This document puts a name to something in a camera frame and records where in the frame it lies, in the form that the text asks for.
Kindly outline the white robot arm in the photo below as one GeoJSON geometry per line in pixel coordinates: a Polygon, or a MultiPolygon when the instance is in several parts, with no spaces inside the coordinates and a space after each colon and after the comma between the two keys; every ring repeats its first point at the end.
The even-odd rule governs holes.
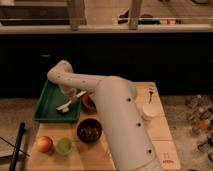
{"type": "Polygon", "coordinates": [[[163,171],[135,103],[135,85],[118,76],[76,74],[66,60],[47,73],[63,93],[71,88],[95,94],[95,106],[117,171],[163,171]]]}

